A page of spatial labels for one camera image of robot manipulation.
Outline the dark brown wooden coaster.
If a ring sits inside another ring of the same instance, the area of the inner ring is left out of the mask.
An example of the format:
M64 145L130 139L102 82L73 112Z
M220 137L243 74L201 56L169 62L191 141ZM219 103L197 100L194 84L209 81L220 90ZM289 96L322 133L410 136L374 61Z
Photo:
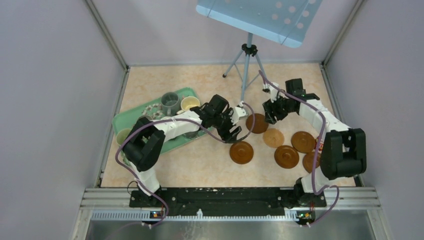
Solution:
M244 165L253 159L254 149L248 142L240 141L231 145L229 156L236 164Z

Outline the light tan wooden coaster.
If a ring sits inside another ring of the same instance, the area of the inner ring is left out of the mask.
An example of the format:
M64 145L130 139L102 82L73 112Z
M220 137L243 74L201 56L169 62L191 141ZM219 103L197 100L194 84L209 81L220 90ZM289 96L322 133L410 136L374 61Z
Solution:
M262 135L263 142L270 148L278 148L283 145L285 137L283 133L276 128L267 129Z

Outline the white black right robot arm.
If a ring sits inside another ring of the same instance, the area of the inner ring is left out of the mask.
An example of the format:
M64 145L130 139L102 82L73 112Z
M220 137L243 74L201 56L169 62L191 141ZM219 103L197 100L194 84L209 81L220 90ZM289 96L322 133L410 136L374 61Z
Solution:
M320 165L300 178L301 187L293 192L299 206L307 206L339 178L364 173L367 168L366 135L361 128L351 128L337 119L314 93L307 93L302 79L285 82L286 90L263 77L263 91L270 95L262 104L265 121L275 124L290 113L304 118L317 132L313 147L320 151Z

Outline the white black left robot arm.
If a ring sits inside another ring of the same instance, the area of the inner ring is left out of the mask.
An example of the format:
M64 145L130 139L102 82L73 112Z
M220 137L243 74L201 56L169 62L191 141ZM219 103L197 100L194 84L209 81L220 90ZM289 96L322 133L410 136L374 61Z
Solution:
M247 116L244 102L230 107L229 102L215 94L209 102L193 106L181 114L164 120L139 118L121 145L130 170L142 190L141 200L149 207L160 202L160 183L156 177L154 165L157 163L164 143L188 133L215 128L219 141L233 144L237 140L241 127L237 122Z

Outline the cream cup with yellow inside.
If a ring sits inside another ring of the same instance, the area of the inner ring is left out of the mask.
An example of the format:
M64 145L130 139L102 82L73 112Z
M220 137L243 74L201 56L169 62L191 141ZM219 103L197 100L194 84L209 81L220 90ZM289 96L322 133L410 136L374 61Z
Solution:
M195 96L184 97L180 102L181 110L185 112L193 107L200 107L200 106L201 106L200 100Z

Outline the grey cup on tray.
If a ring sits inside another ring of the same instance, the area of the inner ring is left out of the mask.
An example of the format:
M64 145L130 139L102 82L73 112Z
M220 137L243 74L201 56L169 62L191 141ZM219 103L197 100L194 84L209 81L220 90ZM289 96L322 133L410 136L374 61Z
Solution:
M160 103L166 117L175 116L181 110L181 98L176 92L167 92L162 95Z

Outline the metallic grey cup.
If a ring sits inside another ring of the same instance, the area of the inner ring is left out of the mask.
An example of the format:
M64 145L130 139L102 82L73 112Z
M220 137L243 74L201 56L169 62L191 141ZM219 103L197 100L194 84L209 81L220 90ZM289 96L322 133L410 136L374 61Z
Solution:
M143 118L145 118L145 119L147 119L149 121L152 121L153 120L153 118L151 116L149 116L149 115L142 115L138 119L143 119Z

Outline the pale green cup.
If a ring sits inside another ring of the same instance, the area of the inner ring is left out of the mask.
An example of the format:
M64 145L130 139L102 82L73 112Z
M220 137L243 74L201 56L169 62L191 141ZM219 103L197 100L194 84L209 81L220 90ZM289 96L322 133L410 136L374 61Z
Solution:
M123 144L123 142L126 140L130 132L131 132L130 128L124 128L116 134L115 140L118 146L121 146Z

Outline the green floral serving tray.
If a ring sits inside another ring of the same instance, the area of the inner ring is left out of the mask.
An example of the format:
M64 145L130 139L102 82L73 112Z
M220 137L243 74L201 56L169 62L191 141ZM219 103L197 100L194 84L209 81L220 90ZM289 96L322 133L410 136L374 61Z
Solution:
M131 129L136 123L137 119L141 116L150 116L154 120L159 120L160 118L164 117L164 113L161 107L161 97L117 114L112 120L112 127L114 133L117 135L120 131L124 129ZM166 152L169 152L172 149L183 146L204 135L207 135L207 133L203 130L200 130L198 132L197 137L194 138L189 138L185 137L184 135L180 135L175 139L170 139L163 144L160 153L164 154Z

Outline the blue music stand with tripod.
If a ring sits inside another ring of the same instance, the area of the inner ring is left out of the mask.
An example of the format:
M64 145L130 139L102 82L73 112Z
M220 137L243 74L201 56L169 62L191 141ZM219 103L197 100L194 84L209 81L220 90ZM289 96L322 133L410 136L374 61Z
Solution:
M253 36L298 48L321 4L321 0L199 0L195 9L204 17L247 32L247 42L237 55L238 58L245 55L244 72L240 75L240 99L243 100L250 86L250 58L256 58L259 68L263 69L257 48L252 43Z

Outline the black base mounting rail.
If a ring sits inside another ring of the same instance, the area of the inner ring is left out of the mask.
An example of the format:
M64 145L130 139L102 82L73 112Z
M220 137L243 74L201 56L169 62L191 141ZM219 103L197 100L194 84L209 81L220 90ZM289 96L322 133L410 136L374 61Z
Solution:
M282 216L297 207L327 206L323 193L303 193L291 187L163 187L156 195L134 190L129 206L168 211L170 217L194 216L199 210L206 217Z

